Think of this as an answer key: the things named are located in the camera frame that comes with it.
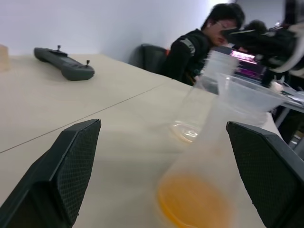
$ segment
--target joystick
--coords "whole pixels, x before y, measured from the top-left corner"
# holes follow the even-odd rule
[[[35,57],[42,61],[52,64],[61,70],[62,75],[70,81],[88,80],[94,76],[94,69],[89,66],[90,60],[86,61],[86,65],[70,58],[67,53],[60,51],[61,46],[57,46],[57,50],[48,48],[34,48]]]

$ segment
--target wooden block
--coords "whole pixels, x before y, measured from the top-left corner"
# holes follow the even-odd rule
[[[0,44],[0,72],[10,69],[9,49]]]

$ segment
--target person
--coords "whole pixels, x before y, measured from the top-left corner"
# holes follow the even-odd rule
[[[268,31],[265,23],[262,22],[261,20],[251,21],[249,24],[244,26],[243,30],[256,30],[260,34],[266,33]],[[232,48],[242,52],[247,52],[247,50],[237,45],[234,45]]]
[[[192,86],[203,69],[209,50],[227,44],[221,31],[239,29],[244,19],[245,14],[236,3],[215,5],[200,29],[173,42],[161,74]]]

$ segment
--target black jacket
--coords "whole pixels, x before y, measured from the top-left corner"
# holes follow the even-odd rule
[[[211,48],[211,41],[196,29],[178,38],[162,66],[161,74],[188,85],[200,74]]]

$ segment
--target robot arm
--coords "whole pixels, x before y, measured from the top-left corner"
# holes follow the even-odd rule
[[[243,47],[256,56],[256,61],[272,71],[289,71],[292,75],[304,75],[304,23],[301,13],[304,0],[286,0],[285,23],[290,26],[276,27],[265,34],[255,30],[223,31],[226,39]]]

